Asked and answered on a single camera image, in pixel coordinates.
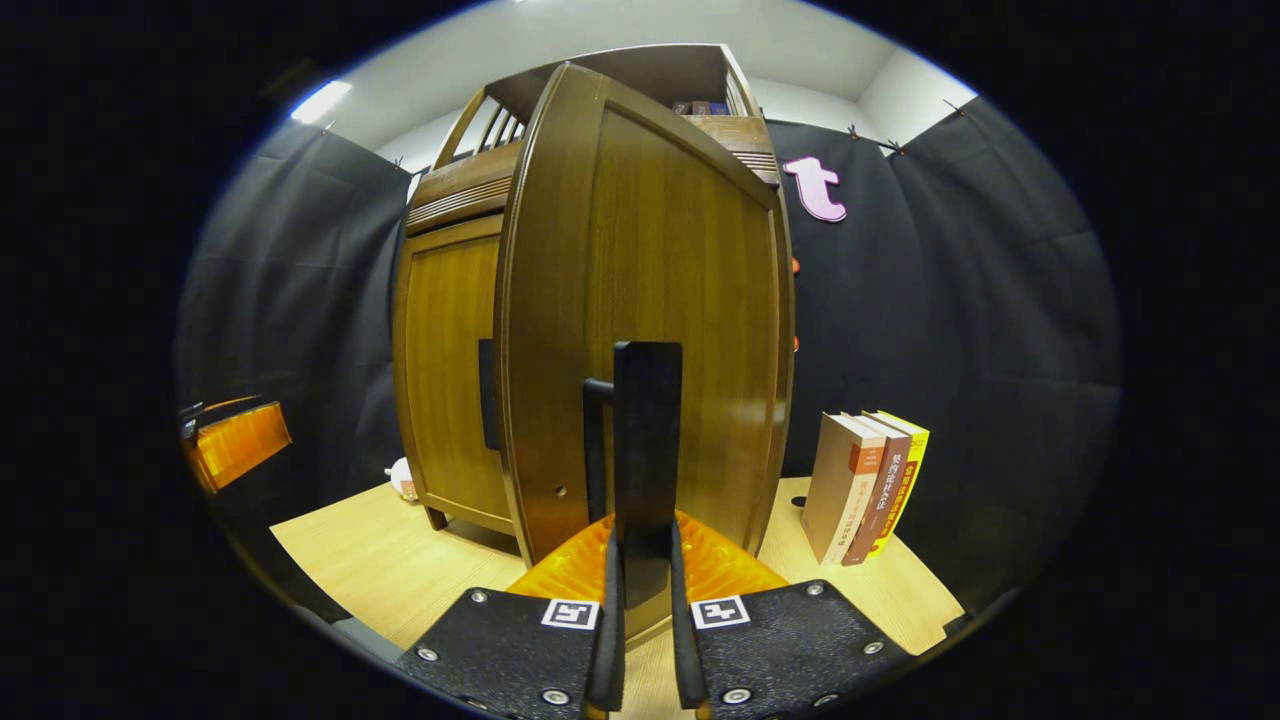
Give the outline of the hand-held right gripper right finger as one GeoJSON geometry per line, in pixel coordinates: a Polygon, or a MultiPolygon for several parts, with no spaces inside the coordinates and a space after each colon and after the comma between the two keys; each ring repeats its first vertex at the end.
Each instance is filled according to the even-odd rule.
{"type": "Polygon", "coordinates": [[[677,511],[671,527],[675,680],[695,714],[814,714],[916,660],[824,579],[788,584],[677,511]]]}

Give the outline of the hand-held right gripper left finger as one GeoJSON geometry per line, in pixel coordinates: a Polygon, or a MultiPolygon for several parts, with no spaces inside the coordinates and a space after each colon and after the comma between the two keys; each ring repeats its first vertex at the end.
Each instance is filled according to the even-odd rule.
{"type": "Polygon", "coordinates": [[[463,591],[396,667],[494,716],[608,716],[625,697],[620,575],[608,514],[507,591],[463,591]]]}

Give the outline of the wooden shoe cabinet door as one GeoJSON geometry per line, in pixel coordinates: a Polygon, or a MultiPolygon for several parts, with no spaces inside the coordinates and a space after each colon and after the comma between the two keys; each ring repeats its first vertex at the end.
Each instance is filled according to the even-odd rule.
{"type": "Polygon", "coordinates": [[[477,341],[493,337],[502,215],[399,247],[392,304],[396,410],[431,527],[461,519],[515,534],[499,451],[485,447],[477,341]]]}
{"type": "Polygon", "coordinates": [[[621,341],[681,346],[675,506],[756,553],[794,383],[780,191],[689,119],[564,61],[534,108],[503,215],[493,364],[525,562],[590,523],[582,383],[621,341]]]}

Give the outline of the black door handle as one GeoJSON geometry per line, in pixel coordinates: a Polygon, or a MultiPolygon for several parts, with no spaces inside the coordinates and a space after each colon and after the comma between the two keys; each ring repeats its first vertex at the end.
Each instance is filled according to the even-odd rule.
{"type": "Polygon", "coordinates": [[[493,363],[493,338],[477,341],[477,391],[483,424],[483,441],[486,448],[500,450],[500,434],[497,423],[495,372],[493,363]]]}
{"type": "Polygon", "coordinates": [[[605,589],[613,609],[658,596],[675,565],[682,347],[618,341],[613,377],[581,384],[588,518],[613,509],[605,589]]]}

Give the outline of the wooden double-door shoe cabinet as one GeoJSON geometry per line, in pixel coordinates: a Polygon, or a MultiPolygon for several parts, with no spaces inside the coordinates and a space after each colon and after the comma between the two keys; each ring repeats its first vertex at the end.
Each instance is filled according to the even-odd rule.
{"type": "Polygon", "coordinates": [[[484,85],[442,142],[430,170],[517,137],[525,140],[540,92],[550,73],[564,61],[617,79],[671,111],[675,102],[703,100],[727,104],[730,117],[764,119],[742,70],[723,44],[621,47],[552,61],[484,85]]]}

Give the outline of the beige book with orange band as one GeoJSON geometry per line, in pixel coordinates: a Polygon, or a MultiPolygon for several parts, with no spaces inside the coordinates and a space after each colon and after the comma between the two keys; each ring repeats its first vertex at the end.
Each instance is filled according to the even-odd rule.
{"type": "Polygon", "coordinates": [[[838,565],[879,477],[887,436],[868,416],[824,414],[801,525],[815,560],[838,565]]]}

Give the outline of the maroon book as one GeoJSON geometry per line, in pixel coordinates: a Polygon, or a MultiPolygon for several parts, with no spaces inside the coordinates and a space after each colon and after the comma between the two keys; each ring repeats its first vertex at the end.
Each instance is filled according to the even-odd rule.
{"type": "Polygon", "coordinates": [[[909,460],[913,442],[913,437],[908,432],[892,421],[886,423],[874,413],[863,413],[859,419],[884,436],[884,448],[867,510],[858,533],[841,561],[842,566],[863,564],[881,542],[893,501],[899,496],[902,471],[909,460]]]}

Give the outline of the ceiling light panel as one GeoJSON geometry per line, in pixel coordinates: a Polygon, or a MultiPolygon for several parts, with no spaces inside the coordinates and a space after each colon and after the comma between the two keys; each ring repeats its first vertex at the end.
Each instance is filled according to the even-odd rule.
{"type": "Polygon", "coordinates": [[[330,79],[294,106],[289,118],[302,124],[314,126],[333,111],[351,90],[351,83],[340,79],[330,79]]]}

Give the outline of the black backdrop cloth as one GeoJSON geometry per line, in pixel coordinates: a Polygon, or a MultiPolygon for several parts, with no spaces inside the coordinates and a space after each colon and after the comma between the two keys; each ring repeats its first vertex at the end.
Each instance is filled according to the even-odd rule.
{"type": "MultiPolygon", "coordinates": [[[[837,177],[847,215],[783,183],[799,354],[783,471],[812,469],[819,415],[882,409],[931,430],[899,537],[969,614],[1024,588],[1096,483],[1121,398],[1114,283],[1085,211],[1023,132],[977,97],[886,156],[769,120],[782,161],[837,177]]],[[[232,495],[268,525],[372,487],[402,455],[390,274],[411,174],[289,123],[246,159],[180,292],[179,406],[280,400],[294,448],[232,495]]]]}

